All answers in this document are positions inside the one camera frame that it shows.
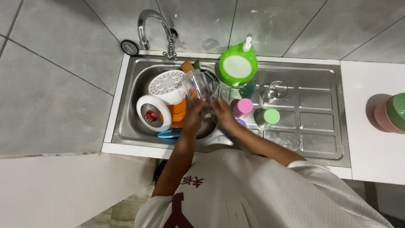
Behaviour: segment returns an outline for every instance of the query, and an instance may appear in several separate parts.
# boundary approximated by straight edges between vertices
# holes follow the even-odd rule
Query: white countertop
[[[405,135],[376,129],[366,116],[377,94],[405,92],[405,65],[341,61],[354,180],[405,185]]]
[[[140,51],[140,54],[161,55],[156,51]],[[178,56],[190,58],[219,58],[219,54],[184,53]],[[405,91],[405,65],[373,62],[350,62],[338,60],[317,60],[301,58],[258,57],[259,61],[297,62],[314,64],[341,64],[343,94],[345,99],[349,149],[352,168],[328,166],[343,179],[405,184],[405,166],[399,163],[405,158],[404,146],[400,140],[404,135],[386,133],[374,128],[366,117],[367,100],[379,93],[390,95]],[[133,146],[111,143],[117,118],[129,56],[124,55],[117,88],[111,108],[102,152],[168,159],[171,149]]]

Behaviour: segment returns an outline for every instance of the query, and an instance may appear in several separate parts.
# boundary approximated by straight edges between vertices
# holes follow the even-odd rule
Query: person's right hand
[[[232,109],[221,97],[219,97],[218,100],[211,99],[211,106],[214,109],[218,123],[222,128],[228,132],[232,132],[233,129],[239,126],[233,116]]]

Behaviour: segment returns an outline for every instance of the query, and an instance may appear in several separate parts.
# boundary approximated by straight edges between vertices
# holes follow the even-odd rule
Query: white colander
[[[149,84],[149,93],[161,99],[166,105],[176,105],[185,98],[185,89],[181,85],[183,71],[173,70],[159,74]]]

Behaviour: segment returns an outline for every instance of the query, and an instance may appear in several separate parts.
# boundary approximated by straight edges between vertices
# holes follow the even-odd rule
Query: chrome faucet
[[[145,24],[148,17],[156,17],[160,21],[164,28],[164,31],[166,32],[167,41],[169,42],[169,44],[167,45],[167,52],[163,52],[163,55],[166,56],[167,60],[177,61],[177,53],[175,52],[175,39],[177,37],[177,32],[173,28],[169,28],[169,25],[160,13],[151,9],[145,9],[144,11],[142,11],[138,18],[138,35],[141,48],[143,50],[149,50],[150,48],[149,41],[146,39],[145,34]]]

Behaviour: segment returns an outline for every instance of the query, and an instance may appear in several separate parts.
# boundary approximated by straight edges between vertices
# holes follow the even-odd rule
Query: stainless steel sink
[[[113,143],[174,148],[176,140],[161,139],[149,130],[136,113],[138,99],[149,94],[148,85],[160,73],[180,69],[185,60],[165,60],[160,56],[131,57],[115,123]],[[200,59],[201,67],[219,75],[218,59]],[[296,151],[319,164],[350,167],[340,66],[301,63],[259,62],[252,101],[254,111],[247,117],[247,127],[260,137]],[[259,96],[259,87],[273,81],[288,86],[286,97],[269,105]],[[229,103],[239,99],[236,88],[226,88]],[[262,109],[275,108],[280,121],[269,129],[259,128],[254,116]],[[212,152],[237,148],[211,120],[204,120],[197,135],[196,151]]]

